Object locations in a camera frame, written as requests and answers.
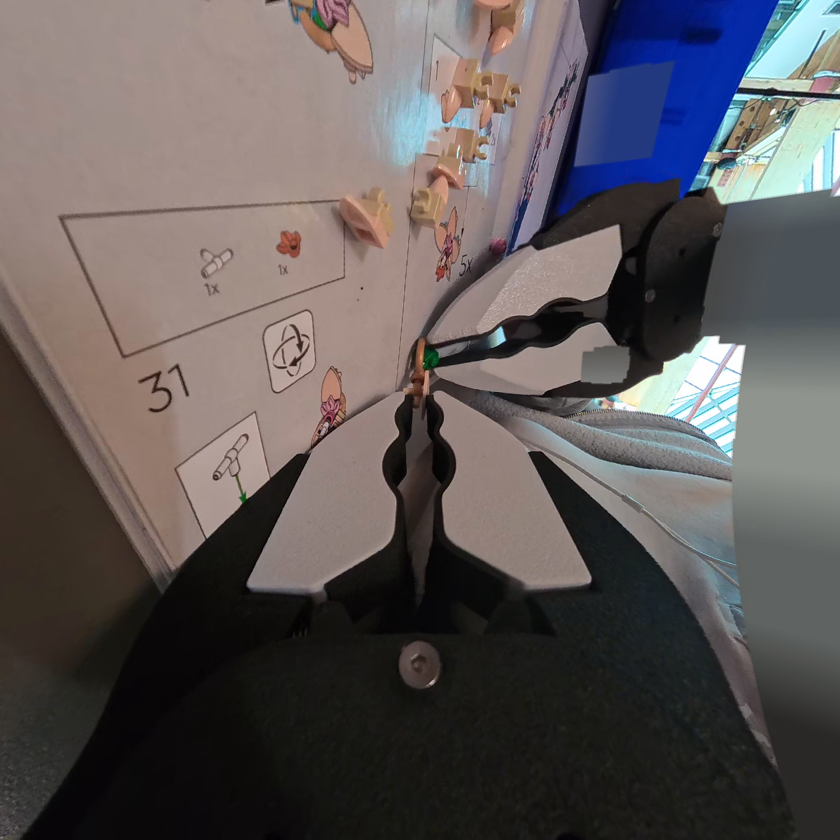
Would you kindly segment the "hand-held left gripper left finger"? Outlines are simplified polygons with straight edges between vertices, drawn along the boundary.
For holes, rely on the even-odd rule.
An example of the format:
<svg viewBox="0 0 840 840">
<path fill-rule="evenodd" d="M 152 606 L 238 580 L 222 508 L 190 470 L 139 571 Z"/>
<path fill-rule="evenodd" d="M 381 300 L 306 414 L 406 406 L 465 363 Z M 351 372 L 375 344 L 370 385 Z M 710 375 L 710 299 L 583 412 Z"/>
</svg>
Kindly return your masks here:
<svg viewBox="0 0 840 840">
<path fill-rule="evenodd" d="M 393 393 L 314 446 L 248 578 L 251 592 L 326 595 L 392 542 L 412 419 L 412 399 Z"/>
</svg>

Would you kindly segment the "open building instruction booklet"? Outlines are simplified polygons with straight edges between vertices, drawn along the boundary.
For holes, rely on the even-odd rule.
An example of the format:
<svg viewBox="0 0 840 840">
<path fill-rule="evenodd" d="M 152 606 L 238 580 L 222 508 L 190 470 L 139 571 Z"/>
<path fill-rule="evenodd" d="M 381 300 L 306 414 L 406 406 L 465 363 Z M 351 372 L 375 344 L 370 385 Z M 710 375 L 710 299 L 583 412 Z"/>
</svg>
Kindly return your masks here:
<svg viewBox="0 0 840 840">
<path fill-rule="evenodd" d="M 2 2 L 2 257 L 80 261 L 131 361 L 171 351 L 150 383 L 185 414 L 186 557 L 332 410 L 403 385 L 490 241 L 542 222 L 600 23 L 597 2 L 525 3 L 491 56 L 473 2 Z M 443 124 L 460 58 L 518 83 L 517 107 Z M 492 159 L 428 154 L 443 127 L 488 133 Z M 422 227 L 438 160 L 465 187 Z M 384 249 L 339 212 L 373 186 Z"/>
</svg>

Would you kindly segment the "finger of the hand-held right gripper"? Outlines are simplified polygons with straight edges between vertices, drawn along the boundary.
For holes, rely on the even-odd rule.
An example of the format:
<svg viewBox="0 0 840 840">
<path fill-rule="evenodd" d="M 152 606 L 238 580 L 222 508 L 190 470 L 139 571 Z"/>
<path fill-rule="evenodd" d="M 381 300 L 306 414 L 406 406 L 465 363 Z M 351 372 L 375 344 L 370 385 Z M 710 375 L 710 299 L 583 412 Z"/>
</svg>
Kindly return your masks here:
<svg viewBox="0 0 840 840">
<path fill-rule="evenodd" d="M 427 341 L 464 341 L 556 301 L 599 298 L 622 255 L 618 225 L 547 248 L 520 248 L 459 294 L 427 332 Z"/>
<path fill-rule="evenodd" d="M 444 380 L 478 391 L 540 396 L 565 385 L 611 385 L 625 380 L 630 352 L 612 340 L 566 340 L 528 346 L 506 358 L 440 364 Z"/>
</svg>

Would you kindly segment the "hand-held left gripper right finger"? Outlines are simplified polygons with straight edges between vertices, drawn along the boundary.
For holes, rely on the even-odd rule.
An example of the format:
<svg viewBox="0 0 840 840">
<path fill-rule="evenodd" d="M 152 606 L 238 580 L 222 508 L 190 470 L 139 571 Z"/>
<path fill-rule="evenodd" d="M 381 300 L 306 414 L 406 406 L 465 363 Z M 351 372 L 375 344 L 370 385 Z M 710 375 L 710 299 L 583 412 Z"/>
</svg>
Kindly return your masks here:
<svg viewBox="0 0 840 840">
<path fill-rule="evenodd" d="M 526 592 L 592 582 L 529 449 L 503 426 L 445 392 L 426 402 L 436 527 L 446 541 Z"/>
</svg>

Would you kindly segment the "blue plastic bin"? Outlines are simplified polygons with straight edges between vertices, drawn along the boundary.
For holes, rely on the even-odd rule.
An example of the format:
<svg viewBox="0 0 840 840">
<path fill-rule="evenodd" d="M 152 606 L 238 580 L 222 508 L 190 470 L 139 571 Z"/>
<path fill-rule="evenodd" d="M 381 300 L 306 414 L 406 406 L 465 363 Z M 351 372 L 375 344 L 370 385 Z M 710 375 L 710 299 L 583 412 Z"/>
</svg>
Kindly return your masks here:
<svg viewBox="0 0 840 840">
<path fill-rule="evenodd" d="M 637 182 L 686 194 L 776 7 L 773 1 L 619 2 L 584 73 L 549 215 Z"/>
</svg>

